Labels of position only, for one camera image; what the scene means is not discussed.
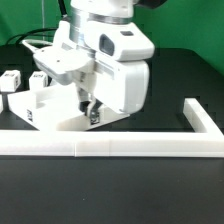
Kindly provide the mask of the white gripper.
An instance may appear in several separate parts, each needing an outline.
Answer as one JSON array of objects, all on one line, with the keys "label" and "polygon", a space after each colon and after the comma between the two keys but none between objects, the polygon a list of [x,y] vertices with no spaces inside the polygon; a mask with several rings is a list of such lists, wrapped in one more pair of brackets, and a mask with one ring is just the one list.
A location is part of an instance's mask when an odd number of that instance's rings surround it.
[{"label": "white gripper", "polygon": [[34,53],[39,69],[62,85],[72,82],[89,96],[79,98],[79,110],[91,118],[105,104],[118,114],[139,111],[145,102],[149,67],[146,60],[154,54],[154,44],[134,24],[87,24],[84,43],[93,57],[77,49],[56,45]]}]

